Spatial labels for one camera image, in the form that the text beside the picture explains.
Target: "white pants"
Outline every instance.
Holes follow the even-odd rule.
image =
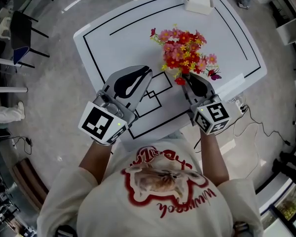
[[[0,106],[0,124],[20,121],[24,117],[24,108],[18,105],[10,108]]]

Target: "sleeve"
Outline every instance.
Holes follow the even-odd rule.
[[[83,200],[96,186],[95,177],[83,168],[61,170],[37,219],[37,236],[55,236],[60,225],[77,216]]]
[[[217,188],[230,208],[233,222],[246,222],[253,236],[262,237],[263,226],[252,181],[233,179],[220,184]]]

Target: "flower bouquet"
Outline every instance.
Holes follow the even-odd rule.
[[[163,30],[156,34],[156,28],[151,30],[150,39],[163,47],[163,60],[165,64],[162,70],[175,70],[175,82],[184,85],[183,74],[196,72],[203,73],[212,80],[220,79],[217,56],[209,56],[199,52],[200,48],[207,43],[203,35],[197,30],[195,34],[189,31],[181,31],[174,25],[172,30]]]

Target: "white t-shirt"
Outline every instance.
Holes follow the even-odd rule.
[[[54,236],[69,221],[78,237],[230,237],[237,221],[263,233],[252,182],[215,187],[183,139],[115,152],[100,185],[85,169],[63,169],[37,220],[38,236]]]

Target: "concrete floor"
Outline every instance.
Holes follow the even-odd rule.
[[[81,0],[67,11],[75,0],[33,0],[26,14],[39,19],[34,27],[49,35],[49,39],[33,33],[34,49],[47,52],[50,58],[27,54],[24,62],[35,69],[22,67],[10,79],[10,85],[26,85],[28,93],[12,95],[10,103],[22,100],[26,118],[9,125],[14,136],[28,136],[33,141],[33,154],[29,157],[39,176],[50,187],[61,168],[78,165],[92,141],[77,125],[87,101],[95,98],[95,91],[83,67],[73,41],[74,33],[87,23],[131,0]],[[243,99],[251,108],[253,118],[264,123],[269,134],[278,130],[294,144],[296,91],[294,72],[296,55],[291,46],[284,46],[275,30],[276,22],[267,5],[252,0],[251,9],[240,9],[235,0],[228,0],[239,13],[255,39],[267,66],[268,74],[244,92]],[[234,104],[233,116],[240,113]],[[252,121],[246,114],[237,122],[239,135]],[[273,160],[283,148],[280,137],[269,138],[258,133],[257,125],[250,125],[240,138],[233,136],[232,127],[218,136],[222,147],[235,139],[236,147],[223,157],[232,178],[253,179],[259,186],[271,174]],[[199,138],[197,127],[182,129],[194,146]],[[25,157],[23,145],[18,146],[17,157]]]

